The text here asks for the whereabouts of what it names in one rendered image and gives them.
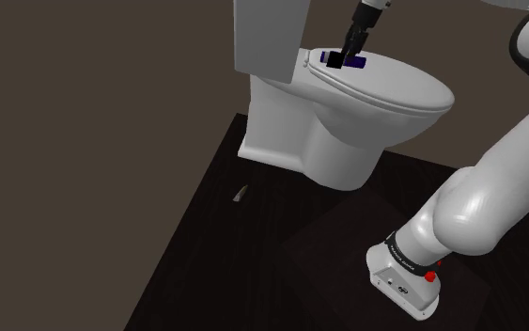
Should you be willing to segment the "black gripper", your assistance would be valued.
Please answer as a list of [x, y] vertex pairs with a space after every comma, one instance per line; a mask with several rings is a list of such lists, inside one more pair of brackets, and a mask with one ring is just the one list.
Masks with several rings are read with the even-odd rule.
[[381, 9], [359, 2], [352, 15], [350, 31], [346, 35], [344, 45], [339, 52], [330, 52], [327, 66], [341, 69], [351, 58], [358, 55], [366, 43], [368, 37], [366, 31], [375, 26], [381, 14]]

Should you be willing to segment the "blue flat box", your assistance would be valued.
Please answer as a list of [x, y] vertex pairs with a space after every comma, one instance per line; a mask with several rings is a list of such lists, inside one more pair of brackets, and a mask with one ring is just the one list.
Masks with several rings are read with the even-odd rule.
[[366, 66], [366, 58], [363, 56], [347, 56], [336, 51], [322, 51], [320, 62], [325, 63], [327, 67], [341, 69], [350, 67], [363, 69]]

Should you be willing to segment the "white toilet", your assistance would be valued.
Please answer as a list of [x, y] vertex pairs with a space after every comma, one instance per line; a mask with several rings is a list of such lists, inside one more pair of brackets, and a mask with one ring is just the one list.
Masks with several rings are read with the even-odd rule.
[[363, 69], [329, 68], [302, 48], [310, 0], [233, 0], [234, 64], [250, 77], [241, 158], [340, 190], [364, 185], [384, 149], [432, 126], [454, 104], [430, 74], [362, 51]]

